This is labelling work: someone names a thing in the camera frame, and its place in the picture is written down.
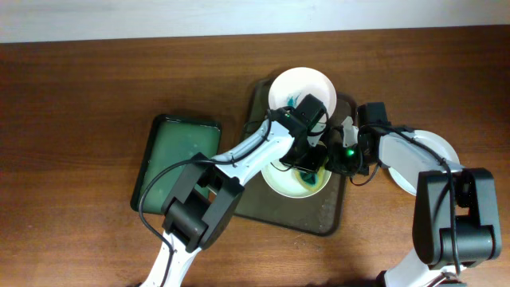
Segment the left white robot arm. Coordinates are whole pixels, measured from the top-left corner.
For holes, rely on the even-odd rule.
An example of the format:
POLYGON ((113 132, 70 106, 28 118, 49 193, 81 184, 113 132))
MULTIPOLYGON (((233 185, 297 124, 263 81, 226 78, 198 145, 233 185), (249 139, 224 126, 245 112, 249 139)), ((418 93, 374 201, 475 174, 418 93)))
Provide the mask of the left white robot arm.
POLYGON ((144 189, 143 213, 151 188, 167 173, 182 168, 161 205, 163 229, 146 228, 162 243, 145 286, 180 286, 199 252, 210 248, 229 224, 245 185, 275 160, 300 161, 310 148, 313 128, 328 116, 324 102, 306 95, 297 107, 269 109, 259 129, 230 151, 212 158, 198 153, 160 171, 144 189))

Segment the pale grey-blue plate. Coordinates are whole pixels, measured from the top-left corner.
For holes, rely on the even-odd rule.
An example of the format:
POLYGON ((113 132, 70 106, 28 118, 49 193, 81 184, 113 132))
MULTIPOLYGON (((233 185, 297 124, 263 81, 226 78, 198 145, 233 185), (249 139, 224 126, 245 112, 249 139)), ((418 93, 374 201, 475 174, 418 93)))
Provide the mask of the pale grey-blue plate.
MULTIPOLYGON (((424 130, 403 132, 403 134, 429 147, 441 158, 445 158, 452 171, 460 171, 463 168, 453 147, 439 135, 424 130)), ((382 152, 381 161, 388 166, 391 178, 404 191, 412 195, 417 193, 419 172, 444 171, 429 152, 411 144, 399 135, 384 136, 379 150, 382 152)))

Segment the green and yellow sponge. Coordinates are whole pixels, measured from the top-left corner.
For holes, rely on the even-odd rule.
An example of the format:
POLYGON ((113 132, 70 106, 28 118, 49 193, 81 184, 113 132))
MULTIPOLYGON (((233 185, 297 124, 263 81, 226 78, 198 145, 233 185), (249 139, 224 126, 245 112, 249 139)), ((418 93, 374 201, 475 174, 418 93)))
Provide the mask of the green and yellow sponge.
POLYGON ((293 174, 297 182, 308 189, 317 189, 324 181, 324 170, 318 170, 316 173, 294 170, 293 174))

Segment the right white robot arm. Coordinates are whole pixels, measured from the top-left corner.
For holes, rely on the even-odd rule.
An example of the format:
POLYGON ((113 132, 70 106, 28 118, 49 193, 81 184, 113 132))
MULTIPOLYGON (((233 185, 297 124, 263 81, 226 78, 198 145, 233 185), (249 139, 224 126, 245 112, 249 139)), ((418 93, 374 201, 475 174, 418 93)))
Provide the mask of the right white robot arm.
POLYGON ((467 168, 439 155, 416 138, 416 131, 394 126, 382 102, 357 108, 357 122, 346 118, 328 128, 327 170, 352 177, 390 167, 416 190, 413 249, 375 285, 459 286, 462 270, 496 259, 502 250, 500 217, 492 173, 467 168))

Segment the white plate green stain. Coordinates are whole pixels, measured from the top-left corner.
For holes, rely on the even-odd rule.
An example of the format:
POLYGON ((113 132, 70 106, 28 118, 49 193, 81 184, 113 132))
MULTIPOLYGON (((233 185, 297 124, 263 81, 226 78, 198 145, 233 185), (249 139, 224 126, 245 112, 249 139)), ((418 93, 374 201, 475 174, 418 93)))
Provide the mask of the white plate green stain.
POLYGON ((304 199, 317 194, 324 189, 332 176, 330 171, 321 167, 319 170, 324 170, 324 181, 322 185, 317 189, 308 189, 297 182, 293 174, 294 170, 297 169, 286 167, 280 163, 279 160, 275 160, 264 167, 261 173, 263 179, 276 193, 291 199, 304 199))

